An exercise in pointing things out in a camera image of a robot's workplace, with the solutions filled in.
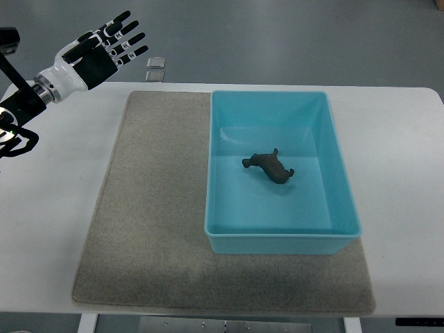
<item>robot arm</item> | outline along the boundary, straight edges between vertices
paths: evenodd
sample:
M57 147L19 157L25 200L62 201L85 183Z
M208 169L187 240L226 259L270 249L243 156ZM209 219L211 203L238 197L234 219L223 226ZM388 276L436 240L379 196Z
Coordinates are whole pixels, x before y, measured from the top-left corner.
M126 11L61 49L55 55L54 65L34 77L32 87L5 58L18 47L17 30L0 28L0 69L18 88L0 103L0 158L21 155L36 145L38 135L23 125L43 112L47 104L59 103L75 91L93 89L148 50L147 46L141 46L131 51L131 47L145 37L144 33L123 41L123 37L139 24L133 21L123 27L122 22L129 16L130 12ZM15 149L22 142L20 137L27 139L26 145Z

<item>plastic storage bin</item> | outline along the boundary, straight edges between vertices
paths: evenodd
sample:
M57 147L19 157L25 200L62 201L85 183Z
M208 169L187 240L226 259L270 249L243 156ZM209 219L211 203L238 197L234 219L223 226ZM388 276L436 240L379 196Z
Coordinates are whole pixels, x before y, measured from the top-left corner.
M275 184L241 161L277 148ZM221 254L334 254L361 234L324 92L211 95L205 232Z

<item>white table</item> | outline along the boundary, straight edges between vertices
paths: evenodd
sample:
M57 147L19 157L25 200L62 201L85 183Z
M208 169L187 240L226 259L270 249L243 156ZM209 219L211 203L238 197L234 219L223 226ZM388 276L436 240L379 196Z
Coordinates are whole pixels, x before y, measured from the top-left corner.
M327 92L364 229L373 316L444 316L444 105L436 92L173 83L104 83L25 126L38 145L0 160L0 311L86 312L71 303L71 286L129 93L216 89Z

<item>gray carpet mat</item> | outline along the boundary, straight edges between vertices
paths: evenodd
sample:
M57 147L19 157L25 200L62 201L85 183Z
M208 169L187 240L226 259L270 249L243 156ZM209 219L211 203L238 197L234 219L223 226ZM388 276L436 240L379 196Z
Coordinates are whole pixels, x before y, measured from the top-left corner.
M205 235L210 95L133 92L97 200L74 304L178 316L363 316L361 240L335 255L217 255Z

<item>dark brown toy animal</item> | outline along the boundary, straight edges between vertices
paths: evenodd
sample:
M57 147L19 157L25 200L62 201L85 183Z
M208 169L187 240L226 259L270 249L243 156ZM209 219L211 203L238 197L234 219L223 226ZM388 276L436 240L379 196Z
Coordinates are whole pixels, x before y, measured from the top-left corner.
M245 168L252 165L261 167L273 182L284 184L294 174L294 170L285 170L282 163L276 157L277 154L278 150L275 148L271 154L254 154L251 158L244 158L242 164Z

